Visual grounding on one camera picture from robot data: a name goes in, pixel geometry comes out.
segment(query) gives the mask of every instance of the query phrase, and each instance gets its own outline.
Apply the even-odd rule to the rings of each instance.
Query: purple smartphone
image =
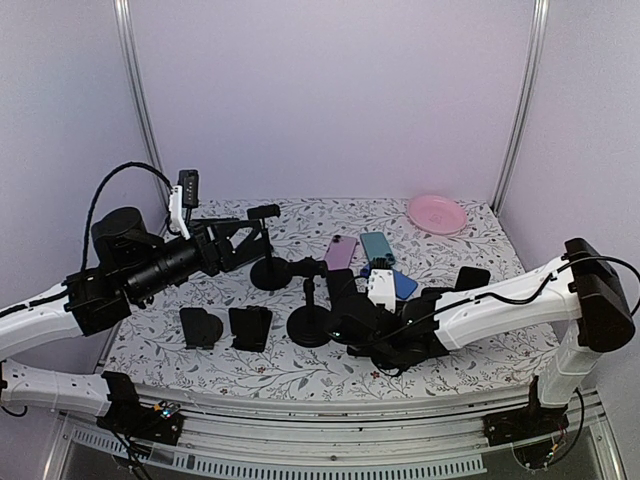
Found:
[[[327,268],[329,270],[349,268],[357,244],[357,238],[334,235],[327,248],[327,253],[324,256],[324,261],[327,262]]]

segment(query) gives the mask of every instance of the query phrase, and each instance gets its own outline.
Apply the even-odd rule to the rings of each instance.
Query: ventilation grille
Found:
[[[73,440],[87,447],[126,457],[124,447],[109,433],[76,426]],[[204,455],[175,452],[172,461],[148,463],[221,480],[423,480],[462,478],[485,473],[482,456],[392,465],[386,467],[279,467],[213,459]]]

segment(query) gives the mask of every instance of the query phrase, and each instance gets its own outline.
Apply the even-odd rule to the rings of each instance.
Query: leaf pattern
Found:
[[[245,218],[247,208],[278,203],[282,216],[269,220],[275,252],[288,260],[322,258],[335,234],[358,237],[382,231],[397,257],[396,268],[421,287],[455,283],[464,265],[486,268],[492,281],[523,272],[516,254],[486,203],[463,201],[469,222],[457,236],[444,238],[416,229],[406,217],[406,200],[298,199],[217,201],[196,216]],[[354,271],[365,265],[358,246]],[[249,281],[250,266],[209,278],[194,275],[179,288],[159,294],[146,310],[120,326],[107,370],[128,374],[138,384],[246,398],[345,401],[435,397],[529,383],[555,353],[549,325],[497,335],[451,355],[426,361],[398,378],[377,371],[366,358],[347,355],[333,342],[317,349],[294,345],[286,335],[289,314],[304,304],[302,280],[279,292],[262,292]],[[316,302],[329,306],[324,280],[316,280]],[[262,353],[231,348],[229,307],[262,305],[274,313]],[[224,323],[213,350],[186,350],[179,319],[182,307],[203,307]]]

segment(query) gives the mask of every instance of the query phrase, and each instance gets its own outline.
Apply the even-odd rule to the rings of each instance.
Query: phone holder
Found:
[[[331,317],[331,312],[315,304],[315,285],[313,279],[319,275],[327,275],[327,263],[314,260],[311,257],[290,264],[291,271],[296,276],[305,277],[304,299],[305,305],[294,310],[287,320],[287,333],[296,345],[307,348],[321,347],[331,340],[325,332],[325,324]]]
[[[279,216],[280,207],[275,204],[263,205],[247,210],[247,218],[249,220],[260,220],[260,236],[262,237],[264,245],[264,258],[257,261],[253,267],[251,267],[251,283],[254,287],[267,292],[273,292],[286,287],[293,278],[289,269],[289,262],[273,256],[273,246],[269,239],[266,219]]]

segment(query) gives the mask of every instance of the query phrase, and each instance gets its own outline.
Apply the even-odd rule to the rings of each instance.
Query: white wall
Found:
[[[164,165],[208,198],[489,199],[533,4],[132,2]]]
[[[503,224],[527,267],[583,236],[640,266],[640,2],[551,2]],[[638,287],[626,272],[630,302]],[[640,471],[640,335],[603,358],[598,391],[630,478]]]
[[[77,271],[93,191],[119,163],[144,160],[111,2],[0,2],[0,309]],[[161,209],[145,173],[122,173],[98,218],[137,205],[157,228]],[[104,337],[61,341],[16,358],[88,371]],[[52,426],[33,408],[0,412],[0,478],[41,475]]]

